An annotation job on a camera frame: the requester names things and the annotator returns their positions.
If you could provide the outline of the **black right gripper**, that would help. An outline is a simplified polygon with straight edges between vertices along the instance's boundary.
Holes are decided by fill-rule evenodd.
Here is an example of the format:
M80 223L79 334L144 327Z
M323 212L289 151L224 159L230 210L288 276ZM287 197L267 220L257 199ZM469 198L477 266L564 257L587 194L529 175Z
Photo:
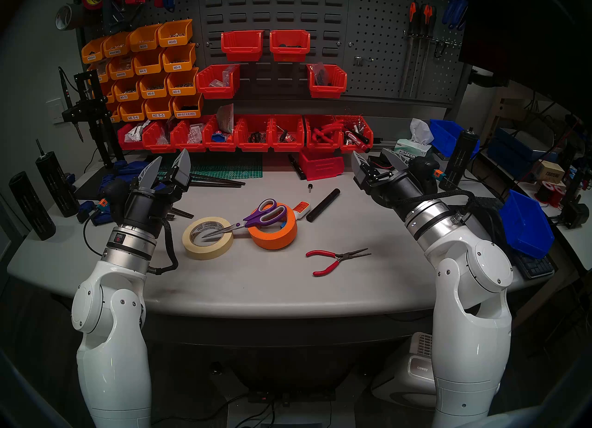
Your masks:
M367 160L357 152L352 153L354 182L360 190L369 195L378 205L393 209L399 217L407 217L420 204L430 201L409 173L408 165L394 151L383 148L381 154L399 173L379 173L369 166Z

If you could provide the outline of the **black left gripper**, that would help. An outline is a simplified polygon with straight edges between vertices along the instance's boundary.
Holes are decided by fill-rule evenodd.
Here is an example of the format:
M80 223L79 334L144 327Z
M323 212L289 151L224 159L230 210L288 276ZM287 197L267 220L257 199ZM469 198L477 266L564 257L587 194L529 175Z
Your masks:
M173 163L171 181L166 181L163 188L154 189L161 162L162 157L156 157L131 181L123 212L123 227L137 228L155 239L169 215L181 215L173 210L173 205L191 183L191 159L189 151L183 149Z

